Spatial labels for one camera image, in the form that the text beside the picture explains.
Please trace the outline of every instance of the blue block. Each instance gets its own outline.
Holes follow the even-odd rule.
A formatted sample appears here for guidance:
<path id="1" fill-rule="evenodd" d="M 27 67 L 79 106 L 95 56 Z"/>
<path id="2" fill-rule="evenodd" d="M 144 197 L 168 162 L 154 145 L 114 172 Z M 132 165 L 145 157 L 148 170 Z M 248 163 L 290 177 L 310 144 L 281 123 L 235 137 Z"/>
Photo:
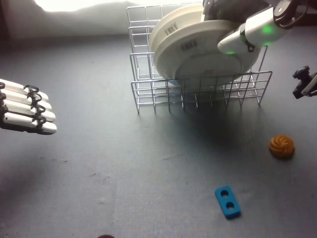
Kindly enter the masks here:
<path id="1" fill-rule="evenodd" d="M 214 193 L 216 194 L 223 214 L 227 219 L 240 216 L 240 206 L 229 186 L 217 188 Z"/>

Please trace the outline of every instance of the metal wire rack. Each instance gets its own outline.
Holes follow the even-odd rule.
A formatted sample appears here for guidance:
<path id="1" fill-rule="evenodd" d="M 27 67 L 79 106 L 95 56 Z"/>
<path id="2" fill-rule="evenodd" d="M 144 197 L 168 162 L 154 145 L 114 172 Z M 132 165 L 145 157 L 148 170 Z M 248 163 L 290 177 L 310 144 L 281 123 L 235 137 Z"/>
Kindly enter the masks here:
<path id="1" fill-rule="evenodd" d="M 150 105 L 156 111 L 157 105 L 168 104 L 170 111 L 171 104 L 179 103 L 185 109 L 186 104 L 194 103 L 198 108 L 200 103 L 213 106 L 214 102 L 221 100 L 228 105 L 231 99 L 238 99 L 242 106 L 245 99 L 255 98 L 260 105 L 272 76 L 272 71 L 261 71 L 267 47 L 263 48 L 262 57 L 253 66 L 258 67 L 258 71 L 252 72 L 250 69 L 245 74 L 230 75 L 232 82 L 224 85 L 218 84 L 223 76 L 214 77 L 213 80 L 212 77 L 166 80 L 156 71 L 154 53 L 149 50 L 151 32 L 166 14 L 189 4 L 192 3 L 127 8 L 132 48 L 130 61 L 134 77 L 131 89 L 138 113 L 141 106 Z M 190 86 L 191 80 L 198 80 L 199 87 Z"/>

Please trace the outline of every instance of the white wall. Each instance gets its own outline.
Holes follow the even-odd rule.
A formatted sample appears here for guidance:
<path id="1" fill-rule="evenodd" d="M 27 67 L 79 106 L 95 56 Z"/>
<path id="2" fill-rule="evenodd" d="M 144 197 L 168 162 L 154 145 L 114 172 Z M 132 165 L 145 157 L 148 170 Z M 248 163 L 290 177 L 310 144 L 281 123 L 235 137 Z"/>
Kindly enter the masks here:
<path id="1" fill-rule="evenodd" d="M 127 34 L 130 2 L 104 3 L 73 12 L 48 12 L 33 0 L 2 0 L 14 39 L 34 37 Z"/>

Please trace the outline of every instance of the plate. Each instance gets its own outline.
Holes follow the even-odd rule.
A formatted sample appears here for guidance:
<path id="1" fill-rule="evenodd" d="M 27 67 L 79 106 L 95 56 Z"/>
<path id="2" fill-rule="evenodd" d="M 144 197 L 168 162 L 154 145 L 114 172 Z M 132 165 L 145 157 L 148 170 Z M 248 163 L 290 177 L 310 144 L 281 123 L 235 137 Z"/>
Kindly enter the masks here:
<path id="1" fill-rule="evenodd" d="M 169 35 L 183 27 L 201 21 L 203 5 L 193 4 L 176 9 L 161 19 L 151 32 L 149 47 L 155 52 L 159 44 Z"/>
<path id="2" fill-rule="evenodd" d="M 227 84 L 247 72 L 261 49 L 252 53 L 226 55 L 217 45 L 238 23 L 227 20 L 204 21 L 179 29 L 167 36 L 154 53 L 154 66 L 164 79 L 190 79 L 186 86 L 197 88 Z"/>

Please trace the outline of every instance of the round hole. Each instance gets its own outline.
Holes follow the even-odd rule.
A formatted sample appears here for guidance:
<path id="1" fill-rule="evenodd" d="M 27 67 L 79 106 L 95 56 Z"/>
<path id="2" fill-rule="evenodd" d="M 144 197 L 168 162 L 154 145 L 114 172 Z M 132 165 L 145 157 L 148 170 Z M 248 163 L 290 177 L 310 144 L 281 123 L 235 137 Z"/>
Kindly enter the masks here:
<path id="1" fill-rule="evenodd" d="M 234 204 L 232 202 L 227 202 L 226 207 L 228 210 L 233 210 Z"/>
<path id="2" fill-rule="evenodd" d="M 227 190 L 223 190 L 223 191 L 221 191 L 220 195 L 221 195 L 221 197 L 227 198 L 229 196 L 229 193 Z"/>

